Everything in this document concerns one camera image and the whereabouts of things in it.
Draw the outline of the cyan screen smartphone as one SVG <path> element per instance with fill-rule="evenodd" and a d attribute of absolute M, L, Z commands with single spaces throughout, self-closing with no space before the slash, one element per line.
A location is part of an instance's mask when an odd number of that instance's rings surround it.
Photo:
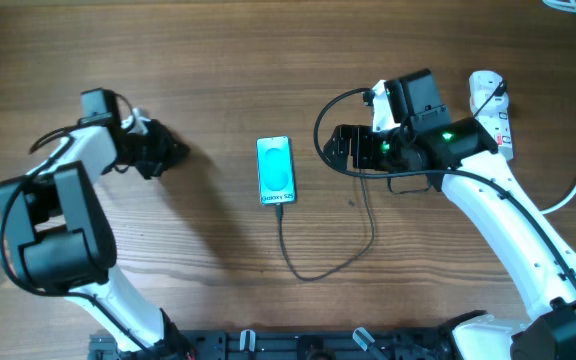
<path fill-rule="evenodd" d="M 296 201 L 291 141 L 288 136 L 256 141 L 260 203 L 264 206 Z"/>

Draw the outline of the white power strip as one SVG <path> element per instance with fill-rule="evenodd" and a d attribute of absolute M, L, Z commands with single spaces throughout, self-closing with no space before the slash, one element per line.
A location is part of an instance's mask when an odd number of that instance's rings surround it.
<path fill-rule="evenodd" d="M 473 117 L 487 130 L 507 161 L 514 158 L 508 116 L 507 83 L 490 70 L 473 72 L 469 77 L 469 106 Z"/>

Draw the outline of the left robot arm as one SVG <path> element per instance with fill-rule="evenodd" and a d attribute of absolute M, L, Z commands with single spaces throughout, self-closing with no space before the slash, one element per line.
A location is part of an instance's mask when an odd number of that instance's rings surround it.
<path fill-rule="evenodd" d="M 114 359 L 193 359 L 197 351 L 117 263 L 117 245 L 95 182 L 134 168 L 160 177 L 190 153 L 166 126 L 112 90 L 80 95 L 82 116 L 30 147 L 57 148 L 24 175 L 0 182 L 0 264 L 21 290 L 62 298 L 92 316 L 114 342 Z"/>

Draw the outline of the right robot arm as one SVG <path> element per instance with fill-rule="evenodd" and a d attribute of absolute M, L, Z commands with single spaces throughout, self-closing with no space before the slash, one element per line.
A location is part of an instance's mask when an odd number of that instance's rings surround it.
<path fill-rule="evenodd" d="M 509 273 L 526 321 L 475 311 L 439 329 L 454 359 L 576 359 L 576 253 L 515 179 L 505 80 L 469 78 L 471 114 L 455 121 L 432 73 L 382 80 L 361 94 L 370 125 L 339 125 L 316 151 L 360 179 L 423 176 L 474 224 Z"/>

